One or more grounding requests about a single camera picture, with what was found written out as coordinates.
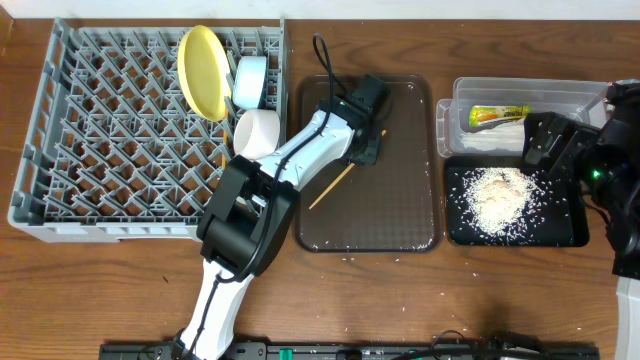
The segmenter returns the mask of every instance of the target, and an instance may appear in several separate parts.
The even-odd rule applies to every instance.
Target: wooden table
[[[72,24],[199,23],[277,25]],[[6,223],[51,24],[17,20],[0,60],[0,357],[6,359],[95,359],[104,342],[170,338],[187,325],[201,284],[194,241],[46,244]],[[305,76],[323,73],[311,46],[314,32],[325,36],[336,73],[418,74],[430,83],[434,106],[451,97],[460,76],[640,77],[637,22],[294,20],[289,30],[292,90]],[[610,359],[617,277],[602,221],[589,215],[591,242],[579,249],[459,247],[445,240],[427,255],[343,261],[304,252],[289,234],[250,286],[236,333],[271,341],[409,344],[432,341],[446,329],[474,338],[509,329],[543,341],[593,342]]]

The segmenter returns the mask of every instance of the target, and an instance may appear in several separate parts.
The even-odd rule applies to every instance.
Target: plastic tray
[[[240,116],[200,118],[180,90],[176,55],[190,28],[70,28],[57,19],[8,220],[47,242],[191,238],[231,154]],[[268,59],[266,108],[284,142],[287,43],[280,27],[213,28],[232,75]]]
[[[459,78],[453,85],[453,99],[442,99],[436,106],[438,152],[443,157],[455,154],[519,155],[522,141],[498,136],[467,138],[484,128],[469,127],[474,105],[531,105],[534,112],[555,111],[571,119],[602,127],[606,122],[604,82]],[[493,144],[492,150],[485,146]]]
[[[311,210],[345,169],[335,161],[300,194],[296,239],[312,252],[428,252],[444,238],[443,199],[435,149],[431,93],[414,75],[381,76],[391,90],[377,121],[387,130],[374,166],[354,166]],[[345,79],[355,86],[358,78]],[[300,126],[327,98],[326,76],[298,88]]]
[[[542,204],[536,216],[543,217],[544,221],[536,221],[536,226],[528,226],[522,237],[516,239],[507,239],[504,236],[490,237],[468,225],[473,215],[465,213],[469,204],[464,200],[463,178],[468,171],[491,167],[519,168],[523,174],[537,179],[537,185],[546,190],[542,195],[535,195],[536,201]],[[563,181],[549,181],[546,172],[527,167],[521,157],[453,156],[445,162],[444,179],[447,228],[449,237],[456,244],[580,247],[589,242],[587,215],[580,201],[580,189],[570,187]],[[523,216],[527,223],[532,220],[527,215]]]

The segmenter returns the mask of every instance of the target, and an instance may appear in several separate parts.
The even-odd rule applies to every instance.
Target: chopstick
[[[387,133],[387,130],[382,130],[382,136],[384,136],[384,134]],[[340,173],[340,175],[338,175],[338,177],[333,180],[333,182],[322,192],[322,194],[320,194],[320,196],[318,196],[318,198],[316,199],[316,201],[313,202],[313,204],[311,204],[311,206],[309,206],[309,210],[311,210],[314,206],[316,206],[317,203],[320,202],[320,200],[322,200],[323,197],[325,197],[325,195],[327,195],[329,193],[329,191],[331,191],[331,189],[333,189],[334,186],[336,186],[338,184],[338,182],[340,182],[340,180],[342,180],[342,178],[347,175],[347,173],[349,171],[351,171],[351,169],[353,169],[353,167],[355,166],[354,163],[349,164],[349,166],[347,166],[346,169],[344,169],[344,171],[342,173]]]

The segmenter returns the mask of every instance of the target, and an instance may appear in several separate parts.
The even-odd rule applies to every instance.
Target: gray dish rack
[[[46,242],[191,238],[215,190],[242,110],[201,118],[180,90],[190,28],[80,28],[57,19],[8,213]],[[212,28],[232,76],[242,56],[268,59],[263,103],[285,141],[288,48],[280,27]]]

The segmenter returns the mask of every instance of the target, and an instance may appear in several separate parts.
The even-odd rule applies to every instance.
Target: white cup
[[[233,151],[249,160],[257,160],[274,152],[280,138],[280,117],[273,110],[251,109],[236,125]]]

